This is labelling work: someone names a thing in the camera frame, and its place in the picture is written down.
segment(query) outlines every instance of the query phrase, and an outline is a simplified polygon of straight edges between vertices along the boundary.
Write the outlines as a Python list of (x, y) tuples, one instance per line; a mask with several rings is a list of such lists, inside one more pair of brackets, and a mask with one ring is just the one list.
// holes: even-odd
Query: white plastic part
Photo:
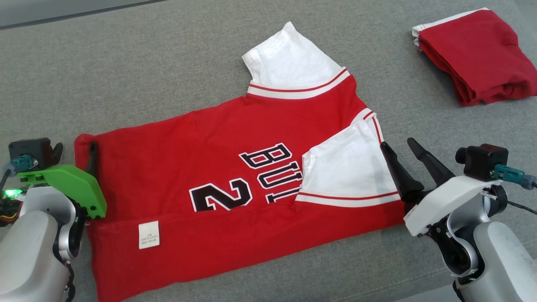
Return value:
[(456, 176), (430, 192), (404, 217), (412, 236), (427, 233), (427, 225), (435, 224), (474, 196), (502, 181), (483, 182), (468, 176)]

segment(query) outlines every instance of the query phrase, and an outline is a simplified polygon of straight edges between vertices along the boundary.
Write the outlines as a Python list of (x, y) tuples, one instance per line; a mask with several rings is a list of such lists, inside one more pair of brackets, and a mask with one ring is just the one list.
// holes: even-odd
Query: gray fabric surface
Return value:
[[(177, 0), (1, 31), (0, 155), (8, 159), (11, 141), (47, 136), (66, 144), (62, 161), (73, 163), (80, 133), (158, 121), (242, 95), (250, 76), (240, 56), (291, 20), (355, 75), (384, 138), (429, 187), (406, 146), (409, 136), (456, 174), (462, 167), (455, 151), (485, 142), (507, 147), (511, 166), (537, 173), (537, 99), (461, 108), (448, 78), (412, 43), (412, 26), (484, 6), (513, 27), (537, 62), (537, 41), (506, 0)], [(507, 189), (511, 200), (537, 207), (535, 191)], [(510, 207), (497, 219), (537, 257), (535, 216)], [(83, 244), (74, 263), (75, 301), (95, 301), (87, 238)], [(450, 281), (434, 243), (400, 226), (129, 301), (393, 301)]]

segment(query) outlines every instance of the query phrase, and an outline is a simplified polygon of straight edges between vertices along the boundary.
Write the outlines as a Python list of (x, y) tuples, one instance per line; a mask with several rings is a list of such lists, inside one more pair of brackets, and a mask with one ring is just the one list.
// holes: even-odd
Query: green light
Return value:
[(4, 195), (9, 198), (14, 198), (15, 196), (21, 194), (23, 191), (19, 189), (5, 190)]

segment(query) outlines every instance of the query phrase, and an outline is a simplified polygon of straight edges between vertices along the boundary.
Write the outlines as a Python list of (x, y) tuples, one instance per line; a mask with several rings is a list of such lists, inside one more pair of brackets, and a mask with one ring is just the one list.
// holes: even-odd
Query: folded red garment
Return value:
[(487, 9), (454, 18), (415, 29), (419, 49), (450, 75), (461, 105), (537, 96), (537, 70), (506, 22)]

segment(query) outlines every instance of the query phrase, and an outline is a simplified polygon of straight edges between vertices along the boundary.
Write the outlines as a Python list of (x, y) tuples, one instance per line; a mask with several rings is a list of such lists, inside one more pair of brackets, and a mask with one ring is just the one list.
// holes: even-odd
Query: cable connector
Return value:
[(526, 173), (522, 170), (504, 166), (502, 164), (497, 164), (494, 167), (493, 177), (495, 179), (501, 179), (505, 182), (519, 184), (526, 190), (532, 190), (534, 188), (533, 183), (537, 182), (537, 177), (533, 175), (526, 175)]

